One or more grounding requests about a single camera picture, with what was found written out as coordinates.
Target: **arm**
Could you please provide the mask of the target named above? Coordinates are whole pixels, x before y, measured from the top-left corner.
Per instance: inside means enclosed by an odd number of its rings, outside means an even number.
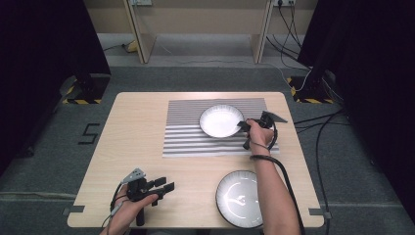
[[[123,185],[117,194],[117,197],[126,195],[127,186]],[[115,206],[122,202],[121,208],[116,212],[114,217],[109,221],[109,225],[100,233],[100,235],[122,235],[128,229],[130,223],[135,219],[138,212],[155,201],[159,196],[157,194],[150,195],[138,202],[131,202],[127,197],[116,200]]]
[[[272,140],[272,130],[261,128],[251,119],[247,120],[247,124],[251,126],[249,134],[252,154],[271,156],[268,149],[259,145],[266,146]],[[274,163],[254,160],[254,167],[265,235],[300,234],[294,202]]]

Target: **gray carpet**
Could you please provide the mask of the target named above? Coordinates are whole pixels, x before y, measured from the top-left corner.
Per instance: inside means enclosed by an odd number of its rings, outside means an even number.
[[[31,158],[15,159],[0,178],[0,192],[46,192],[75,195],[95,146],[78,145],[101,133],[116,94],[148,91],[281,91],[286,95],[294,121],[331,114],[340,105],[302,104],[293,100],[288,85],[276,69],[229,68],[112,68],[112,78],[100,105],[59,105],[38,138]],[[284,76],[303,74],[284,70]],[[72,83],[62,88],[65,93]],[[307,126],[322,120],[302,123]],[[323,195],[315,160],[319,126],[299,133],[311,178],[322,207]],[[415,234],[415,226],[401,206],[388,180],[370,162],[358,136],[345,116],[338,116],[322,131],[319,160],[333,218],[330,234]],[[0,234],[98,234],[99,228],[67,226],[63,210],[70,197],[0,197]],[[306,229],[324,234],[326,227]]]

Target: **plate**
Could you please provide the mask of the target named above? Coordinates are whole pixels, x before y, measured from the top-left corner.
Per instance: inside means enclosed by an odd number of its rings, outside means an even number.
[[[223,218],[236,227],[255,228],[262,225],[256,174],[237,170],[226,175],[217,187],[216,205]]]
[[[233,106],[218,105],[205,110],[200,118],[202,131],[215,138],[229,137],[238,132],[239,121],[244,120],[242,113]]]

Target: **striped placemat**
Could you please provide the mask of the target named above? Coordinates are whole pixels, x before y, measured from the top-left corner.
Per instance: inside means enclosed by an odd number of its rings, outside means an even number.
[[[206,109],[216,105],[233,106],[241,111],[244,119],[259,119],[262,111],[267,110],[263,98],[171,100],[168,103],[162,156],[166,158],[248,156],[251,151],[242,147],[247,140],[243,132],[227,138],[213,138],[202,131],[199,118]],[[279,153],[278,144],[274,145],[271,153]]]

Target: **wall socket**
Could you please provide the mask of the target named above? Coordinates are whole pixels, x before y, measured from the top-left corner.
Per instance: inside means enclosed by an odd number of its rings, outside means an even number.
[[[283,5],[281,5],[282,7],[291,7],[296,6],[296,0],[282,0]],[[274,6],[278,7],[278,0],[275,0],[274,2]]]
[[[129,0],[132,6],[152,6],[152,0]]]

